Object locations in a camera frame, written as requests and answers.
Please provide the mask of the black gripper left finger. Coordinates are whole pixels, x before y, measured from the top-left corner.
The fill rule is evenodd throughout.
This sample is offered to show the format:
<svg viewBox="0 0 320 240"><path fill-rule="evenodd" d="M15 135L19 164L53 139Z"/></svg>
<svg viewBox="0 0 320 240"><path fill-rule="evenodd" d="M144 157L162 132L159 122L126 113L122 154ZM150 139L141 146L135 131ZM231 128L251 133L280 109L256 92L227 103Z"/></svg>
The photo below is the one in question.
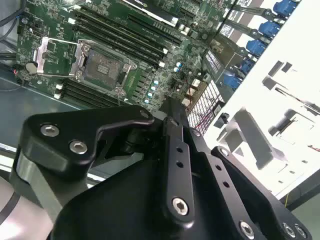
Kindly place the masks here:
<svg viewBox="0 0 320 240"><path fill-rule="evenodd" d="M55 223L75 197L134 164L162 164L161 209L178 227L194 223L189 145L165 100L164 117L138 105L36 114L22 126L10 182L32 195Z"/></svg>

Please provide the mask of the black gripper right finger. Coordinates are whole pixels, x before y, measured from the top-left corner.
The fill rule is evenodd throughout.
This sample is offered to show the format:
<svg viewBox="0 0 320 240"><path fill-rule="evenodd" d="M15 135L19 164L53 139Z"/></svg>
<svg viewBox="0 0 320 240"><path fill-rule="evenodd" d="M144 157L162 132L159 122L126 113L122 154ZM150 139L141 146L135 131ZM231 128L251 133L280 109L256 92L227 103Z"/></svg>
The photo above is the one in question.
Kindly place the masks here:
<svg viewBox="0 0 320 240"><path fill-rule="evenodd" d="M258 179L222 146L209 149L189 126L185 107L174 103L174 118L183 127L191 165L201 189L217 213L205 210L218 227L219 240L311 240L313 237Z"/></svg>

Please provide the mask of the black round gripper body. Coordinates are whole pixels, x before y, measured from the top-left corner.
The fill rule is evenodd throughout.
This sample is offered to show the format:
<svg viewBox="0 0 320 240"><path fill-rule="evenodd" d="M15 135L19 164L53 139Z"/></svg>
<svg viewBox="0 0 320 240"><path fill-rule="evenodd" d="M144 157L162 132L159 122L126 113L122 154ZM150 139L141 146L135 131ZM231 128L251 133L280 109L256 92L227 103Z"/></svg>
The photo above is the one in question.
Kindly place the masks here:
<svg viewBox="0 0 320 240"><path fill-rule="evenodd" d="M232 240L220 198L203 177L198 153L190 157L194 224L183 229L161 208L163 166L135 163L72 199L60 212L53 240Z"/></svg>

